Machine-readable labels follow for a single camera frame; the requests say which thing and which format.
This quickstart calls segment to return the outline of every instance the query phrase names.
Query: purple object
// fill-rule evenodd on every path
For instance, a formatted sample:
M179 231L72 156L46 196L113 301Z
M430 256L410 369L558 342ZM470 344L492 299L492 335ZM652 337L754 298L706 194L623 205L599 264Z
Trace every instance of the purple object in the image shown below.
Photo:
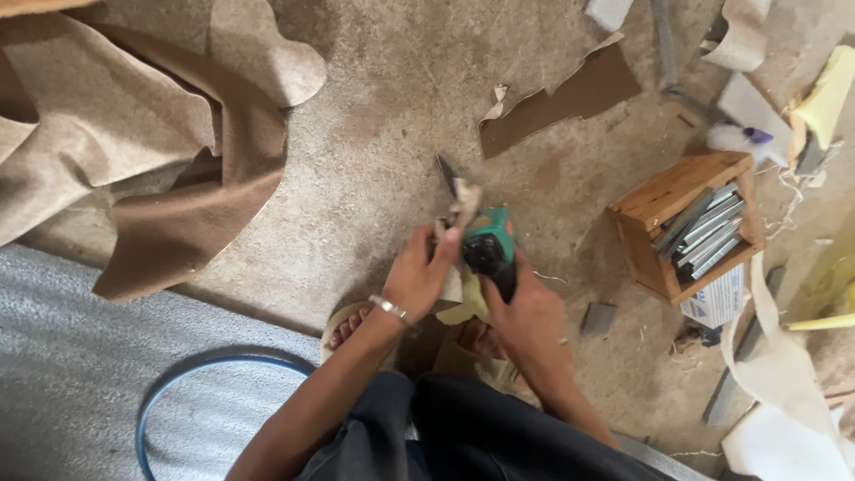
M775 138L772 136L772 134L767 134L764 131L760 130L759 128L753 128L753 127L744 128L742 130L742 133L745 134L745 136L754 145L768 144L772 141L772 139Z

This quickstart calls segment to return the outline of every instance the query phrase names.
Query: silver bracelet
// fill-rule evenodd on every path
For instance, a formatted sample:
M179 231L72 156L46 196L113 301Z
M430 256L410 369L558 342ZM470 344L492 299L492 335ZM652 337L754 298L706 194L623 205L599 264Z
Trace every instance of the silver bracelet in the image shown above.
M383 299L377 294L371 294L369 296L369 302L373 302L380 309L392 314L396 318L401 319L401 322L404 324L410 325L410 320L407 318L407 311L401 309L398 306L395 306L393 303L388 300Z

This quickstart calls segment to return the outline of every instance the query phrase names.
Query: green power tool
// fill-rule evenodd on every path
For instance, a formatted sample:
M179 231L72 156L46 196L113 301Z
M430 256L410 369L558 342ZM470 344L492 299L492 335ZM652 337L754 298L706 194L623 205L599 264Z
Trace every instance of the green power tool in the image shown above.
M457 176L441 154L436 160L451 194L457 199ZM490 207L479 211L475 219L466 226L462 239L463 260L473 272L490 277L506 303L516 291L516 266L514 265L514 229L510 223L508 208Z

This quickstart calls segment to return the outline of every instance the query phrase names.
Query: hand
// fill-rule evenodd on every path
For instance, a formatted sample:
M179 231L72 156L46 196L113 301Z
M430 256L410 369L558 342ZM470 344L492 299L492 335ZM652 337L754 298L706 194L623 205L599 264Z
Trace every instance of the hand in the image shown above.
M392 264L383 286L383 299L407 311L406 317L411 322L427 316L442 292L451 264L460 255L460 236L460 229L448 229L429 260L433 225L416 228L407 247Z
M537 360L539 365L564 364L568 354L558 346L564 323L564 303L543 284L528 263L526 253L514 248L516 291L505 304L495 282L480 276L481 293L490 309L490 319L515 363Z

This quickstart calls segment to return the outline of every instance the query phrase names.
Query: blue cable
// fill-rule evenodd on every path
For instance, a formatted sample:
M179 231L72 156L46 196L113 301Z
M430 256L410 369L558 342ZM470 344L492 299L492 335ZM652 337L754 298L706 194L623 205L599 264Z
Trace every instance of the blue cable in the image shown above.
M212 365L220 365L220 364L228 364L233 362L257 362L260 364L267 365L275 365L279 367L284 367L285 369L295 372L297 374L302 375L303 377L308 377L309 374L315 369L314 367L307 365L298 365L292 362L271 358L269 356L259 356L254 354L235 354L232 356L222 356L220 358L206 359L205 361L200 362L197 365L193 365L188 369L185 369L181 372L176 372L166 380L163 385L158 388L156 391L151 393L148 400L144 402L143 406L139 409L139 420L137 421L137 434L136 434L136 449L137 449L137 460L139 461L139 467L143 470L143 477L145 477L146 481L156 481L154 474L151 472L151 466L149 466L149 458L145 455L145 421L149 416L149 411L151 407L154 406L155 402L157 402L157 398L163 394L169 386L178 381L179 379L187 376L188 374L192 374L196 371L201 371L207 367L211 367Z

